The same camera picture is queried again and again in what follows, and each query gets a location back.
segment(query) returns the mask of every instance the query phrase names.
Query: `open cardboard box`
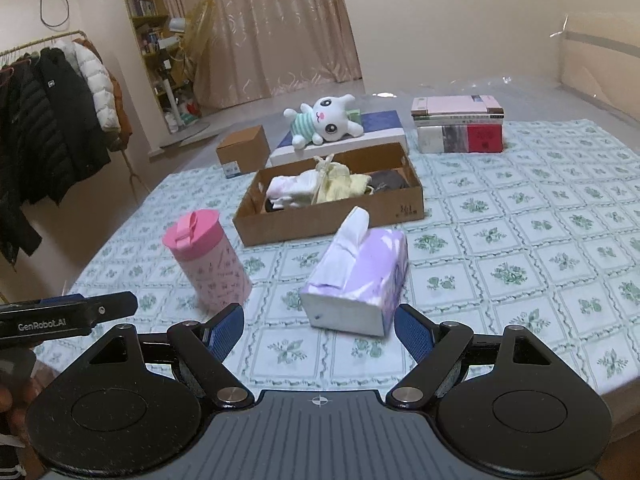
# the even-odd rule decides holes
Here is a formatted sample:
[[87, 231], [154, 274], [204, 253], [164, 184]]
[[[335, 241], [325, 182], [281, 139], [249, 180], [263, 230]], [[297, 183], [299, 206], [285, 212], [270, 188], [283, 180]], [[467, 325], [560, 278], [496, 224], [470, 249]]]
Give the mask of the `open cardboard box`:
[[422, 184], [398, 142], [337, 153], [334, 161], [347, 166], [351, 173], [396, 170], [409, 187], [267, 213], [264, 203], [271, 179], [279, 175], [299, 175], [315, 168], [316, 162], [300, 160], [260, 170], [255, 174], [234, 216], [234, 225], [242, 243], [250, 247], [332, 234], [355, 206], [369, 212], [369, 227], [424, 218]]

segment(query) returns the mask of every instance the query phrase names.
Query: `yellow cloth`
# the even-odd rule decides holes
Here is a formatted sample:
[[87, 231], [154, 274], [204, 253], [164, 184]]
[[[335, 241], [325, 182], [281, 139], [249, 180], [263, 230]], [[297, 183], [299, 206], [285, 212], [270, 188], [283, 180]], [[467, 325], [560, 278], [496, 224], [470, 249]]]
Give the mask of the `yellow cloth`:
[[320, 173], [316, 203], [364, 195], [371, 177], [364, 174], [351, 174], [344, 164], [332, 162], [333, 158], [333, 155], [329, 155], [324, 160], [318, 156], [315, 157], [318, 162], [316, 171]]

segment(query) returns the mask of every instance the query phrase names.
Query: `triangular cutout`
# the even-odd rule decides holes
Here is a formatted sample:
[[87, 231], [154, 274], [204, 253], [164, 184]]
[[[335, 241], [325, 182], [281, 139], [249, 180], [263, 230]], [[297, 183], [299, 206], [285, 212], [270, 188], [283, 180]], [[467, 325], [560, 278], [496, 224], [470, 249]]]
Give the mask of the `triangular cutout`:
[[513, 350], [513, 362], [521, 365], [549, 366], [551, 361], [544, 357], [538, 349], [525, 337], [516, 338]]
[[123, 336], [114, 337], [89, 361], [92, 365], [123, 363], [127, 360], [127, 342]]

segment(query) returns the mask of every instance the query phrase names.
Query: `black device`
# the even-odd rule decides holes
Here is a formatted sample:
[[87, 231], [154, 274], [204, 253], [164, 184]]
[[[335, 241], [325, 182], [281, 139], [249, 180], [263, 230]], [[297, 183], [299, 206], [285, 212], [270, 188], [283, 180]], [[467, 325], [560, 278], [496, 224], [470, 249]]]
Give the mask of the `black device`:
[[[94, 298], [80, 294], [46, 300], [0, 305], [0, 384], [14, 399], [31, 376], [36, 355], [30, 347], [43, 341], [89, 335], [98, 323], [132, 316], [138, 300], [131, 292], [119, 292]], [[0, 434], [4, 443], [12, 441], [4, 416], [0, 416]], [[0, 479], [20, 478], [15, 447], [0, 446]]]
[[[222, 364], [238, 304], [167, 333], [108, 331], [33, 402], [43, 480], [597, 479], [607, 406], [522, 326], [475, 335], [407, 304], [396, 334], [417, 365], [386, 394], [263, 390]], [[170, 364], [176, 380], [145, 364]], [[463, 380], [468, 367], [495, 364]]]

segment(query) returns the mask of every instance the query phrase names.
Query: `red box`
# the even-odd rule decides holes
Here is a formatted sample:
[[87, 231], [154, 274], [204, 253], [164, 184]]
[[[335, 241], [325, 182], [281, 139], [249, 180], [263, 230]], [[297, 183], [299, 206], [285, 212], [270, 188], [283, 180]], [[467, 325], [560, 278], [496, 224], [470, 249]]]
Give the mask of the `red box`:
[[501, 153], [501, 124], [468, 124], [466, 127], [469, 153]]

